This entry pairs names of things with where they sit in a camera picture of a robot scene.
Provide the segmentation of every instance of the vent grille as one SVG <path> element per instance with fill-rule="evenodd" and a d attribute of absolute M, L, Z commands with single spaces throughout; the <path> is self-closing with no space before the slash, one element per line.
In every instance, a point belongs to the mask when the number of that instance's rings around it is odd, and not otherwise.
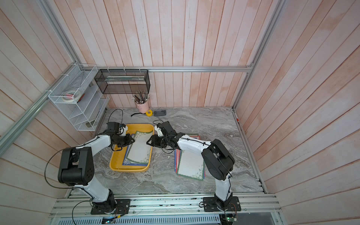
<path fill-rule="evenodd" d="M 77 217 L 74 218 L 77 225 L 92 224 L 100 225 L 102 221 L 99 217 Z M 218 214 L 210 215 L 161 215 L 161 216 L 123 216 L 115 220 L 115 224 L 219 224 L 220 218 Z M 62 218 L 57 225 L 73 225 L 71 218 Z"/>

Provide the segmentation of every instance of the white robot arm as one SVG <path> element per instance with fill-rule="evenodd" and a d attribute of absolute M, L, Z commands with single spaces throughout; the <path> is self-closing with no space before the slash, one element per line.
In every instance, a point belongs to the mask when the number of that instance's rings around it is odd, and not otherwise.
<path fill-rule="evenodd" d="M 184 133 L 177 133 L 168 121 L 157 124 L 155 130 L 158 134 L 153 135 L 147 144 L 161 148 L 169 145 L 175 149 L 202 155 L 210 174 L 216 179 L 214 199 L 216 206 L 220 210 L 227 209 L 233 198 L 230 189 L 230 172 L 233 170 L 235 160 L 222 142 L 217 139 L 202 141 Z"/>
<path fill-rule="evenodd" d="M 115 209 L 119 213 L 127 213 L 130 199 L 122 199 L 121 203 L 114 199 L 111 190 L 105 188 L 94 177 L 93 156 L 105 147 L 117 144 L 125 147 L 135 140 L 126 134 L 127 126 L 116 122 L 109 122 L 107 129 L 96 138 L 83 145 L 63 150 L 60 161 L 58 180 L 68 186 L 81 188 L 93 201 L 91 214 L 112 214 Z M 213 211 L 228 209 L 232 201 L 230 189 L 230 172 L 233 169 L 234 158 L 224 147 L 221 141 L 202 141 L 184 133 L 176 133 L 168 121 L 155 126 L 157 135 L 153 135 L 147 144 L 155 147 L 167 147 L 191 151 L 201 154 L 210 174 L 216 179 L 214 197 L 204 198 L 204 205 L 215 206 Z"/>
<path fill-rule="evenodd" d="M 93 156 L 104 149 L 117 144 L 122 149 L 135 140 L 126 134 L 128 127 L 116 122 L 108 122 L 107 129 L 94 139 L 77 147 L 63 150 L 60 160 L 58 180 L 68 186 L 82 189 L 93 202 L 91 214 L 113 214 L 128 212 L 129 199 L 117 203 L 111 190 L 105 188 L 94 177 Z"/>

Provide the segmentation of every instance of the aluminum frame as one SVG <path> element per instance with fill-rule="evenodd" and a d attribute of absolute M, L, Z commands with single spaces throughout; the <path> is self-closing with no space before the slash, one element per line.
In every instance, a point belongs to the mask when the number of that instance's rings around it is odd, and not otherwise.
<path fill-rule="evenodd" d="M 115 199 L 129 198 L 130 209 L 127 216 L 137 215 L 183 215 L 183 214 L 223 214 L 224 212 L 204 212 L 199 208 L 203 197 L 213 194 L 129 194 L 115 195 Z M 252 212 L 282 212 L 274 194 L 264 193 L 234 193 L 239 198 L 242 210 L 238 213 Z M 50 218 L 71 217 L 73 207 L 89 198 L 85 195 L 58 199 L 50 213 Z M 79 204 L 74 209 L 74 217 L 99 216 L 91 215 L 88 202 Z"/>
<path fill-rule="evenodd" d="M 239 103 L 240 103 L 240 99 L 243 96 L 245 89 L 250 81 L 250 78 L 252 77 L 253 72 L 255 71 L 255 68 L 258 65 L 258 62 L 261 58 L 261 56 L 264 53 L 265 48 L 267 47 L 267 45 L 269 44 L 269 41 L 275 31 L 275 27 L 276 25 L 279 23 L 280 17 L 282 16 L 282 14 L 284 13 L 284 9 L 286 7 L 288 3 L 288 0 L 280 0 L 276 6 L 275 12 L 271 18 L 270 24 L 266 29 L 265 35 L 261 41 L 260 47 L 258 49 L 258 51 L 255 54 L 255 58 L 254 61 L 252 62 L 251 66 L 252 66 L 252 70 L 249 71 L 248 74 L 246 74 L 245 80 L 243 82 L 243 84 L 241 85 L 240 91 L 238 92 L 238 95 L 236 97 L 236 100 L 234 102 L 233 108 L 237 108 Z"/>
<path fill-rule="evenodd" d="M 4 135 L 0 138 L 0 157 L 47 105 L 47 103 L 50 101 L 48 95 L 50 94 L 51 90 L 56 87 L 56 85 L 66 76 L 66 73 L 68 73 L 74 66 L 74 64 L 68 66 L 64 74 L 60 76 L 51 87 L 44 91 L 42 95 L 22 114 L 22 116 L 16 122 L 14 122 L 7 131 L 4 132 Z"/>
<path fill-rule="evenodd" d="M 245 131 L 243 129 L 243 126 L 241 125 L 241 123 L 239 121 L 239 118 L 238 118 L 238 115 L 237 115 L 237 113 L 236 113 L 236 111 L 234 109 L 233 109 L 233 116 L 234 116 L 234 119 L 235 119 L 235 123 L 236 123 L 236 125 L 238 127 L 241 139 L 243 140 L 245 150 L 246 150 L 246 152 L 247 152 L 247 154 L 249 156 L 250 164 L 252 165 L 255 176 L 260 180 L 261 186 L 262 186 L 262 188 L 263 188 L 263 190 L 264 190 L 264 192 L 266 194 L 266 193 L 268 193 L 268 191 L 267 191 L 267 188 L 266 188 L 266 185 L 265 185 L 265 181 L 262 178 L 259 167 L 258 167 L 258 165 L 256 163 L 256 160 L 255 160 L 254 154 L 252 153 L 250 144 L 248 142 L 248 139 L 246 138 L 246 134 L 245 134 Z"/>
<path fill-rule="evenodd" d="M 250 72 L 251 66 L 123 66 L 98 69 L 146 69 L 148 72 Z"/>
<path fill-rule="evenodd" d="M 60 41 L 63 43 L 66 50 L 68 51 L 70 57 L 74 61 L 73 63 L 81 63 L 69 39 L 67 38 L 63 29 L 61 28 L 61 25 L 59 24 L 58 19 L 56 18 L 55 13 L 52 10 L 48 0 L 36 0 L 36 1 L 39 4 L 42 11 L 44 12 L 44 14 L 46 15 L 46 17 L 48 18 L 51 26 L 55 30 L 55 33 L 59 37 Z"/>

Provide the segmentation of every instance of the stack of paper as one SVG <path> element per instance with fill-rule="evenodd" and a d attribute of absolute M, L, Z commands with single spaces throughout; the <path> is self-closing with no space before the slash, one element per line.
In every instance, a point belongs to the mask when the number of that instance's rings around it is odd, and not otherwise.
<path fill-rule="evenodd" d="M 145 164 L 149 163 L 151 146 L 146 144 L 146 141 L 153 135 L 153 132 L 139 132 L 134 136 L 135 142 L 129 146 L 126 159 L 132 163 Z"/>
<path fill-rule="evenodd" d="M 129 149 L 131 148 L 131 145 L 132 145 L 132 144 L 130 144 L 130 145 L 126 148 L 125 157 L 124 157 L 124 160 L 123 160 L 123 162 L 122 162 L 122 165 L 123 165 L 123 166 L 147 166 L 147 165 L 148 165 L 147 163 L 146 163 L 146 164 L 143 164 L 143 163 L 134 163 L 134 162 L 132 162 L 132 161 L 130 161 L 130 160 L 128 160 L 128 159 L 126 158 L 126 157 L 127 157 L 127 154 L 129 153 Z"/>
<path fill-rule="evenodd" d="M 176 149 L 174 157 L 175 172 L 179 176 L 185 176 L 197 180 L 205 178 L 205 163 L 201 154 Z"/>

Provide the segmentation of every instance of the pink pencil cup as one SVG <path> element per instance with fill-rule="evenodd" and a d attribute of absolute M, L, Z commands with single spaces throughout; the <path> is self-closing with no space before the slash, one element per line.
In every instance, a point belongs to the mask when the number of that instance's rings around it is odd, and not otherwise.
<path fill-rule="evenodd" d="M 148 101 L 146 101 L 145 103 L 143 103 L 143 104 L 137 104 L 137 103 L 135 103 L 135 105 L 136 105 L 136 108 L 138 108 L 139 109 L 139 112 L 141 112 L 141 113 L 146 113 L 150 108 L 149 108 L 149 102 Z"/>

